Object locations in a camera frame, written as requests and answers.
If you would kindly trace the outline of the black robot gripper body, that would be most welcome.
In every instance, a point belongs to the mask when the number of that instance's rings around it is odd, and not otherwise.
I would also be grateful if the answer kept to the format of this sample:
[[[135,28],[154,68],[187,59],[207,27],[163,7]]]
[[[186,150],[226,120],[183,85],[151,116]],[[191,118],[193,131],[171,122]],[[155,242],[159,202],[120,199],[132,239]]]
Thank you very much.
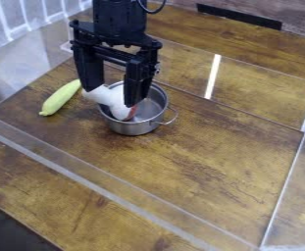
[[[147,15],[159,13],[162,7],[151,10],[147,0],[91,0],[91,9],[90,22],[69,22],[76,65],[92,64],[98,54],[123,61],[124,54],[114,46],[139,47],[136,57],[155,65],[162,45],[146,34]]]

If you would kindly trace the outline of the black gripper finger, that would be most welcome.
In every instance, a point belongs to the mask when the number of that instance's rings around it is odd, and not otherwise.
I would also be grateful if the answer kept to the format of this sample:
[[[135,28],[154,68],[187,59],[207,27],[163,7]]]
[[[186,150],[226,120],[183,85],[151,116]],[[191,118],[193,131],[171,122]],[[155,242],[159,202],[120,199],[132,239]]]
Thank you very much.
[[[126,63],[124,105],[134,107],[148,95],[152,77],[158,72],[158,60],[132,58]]]
[[[86,92],[91,92],[104,83],[103,60],[90,48],[73,46],[73,58],[80,83]]]

